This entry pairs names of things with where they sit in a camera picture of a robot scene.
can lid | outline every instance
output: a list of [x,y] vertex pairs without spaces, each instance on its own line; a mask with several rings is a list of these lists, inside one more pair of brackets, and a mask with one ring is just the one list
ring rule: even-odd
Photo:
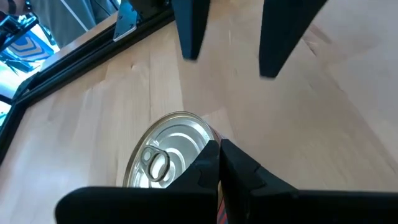
[[123,186],[166,188],[214,139],[212,129],[194,114],[175,112],[160,118],[134,149]]

wooden table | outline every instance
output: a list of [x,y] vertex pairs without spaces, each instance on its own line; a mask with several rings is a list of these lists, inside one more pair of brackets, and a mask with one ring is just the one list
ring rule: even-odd
[[143,132],[181,110],[297,188],[397,191],[391,151],[314,47],[327,40],[320,18],[272,81],[258,71],[261,12],[260,0],[215,0],[197,63],[173,22],[31,106],[0,170],[0,223],[53,223],[68,192],[120,186]]

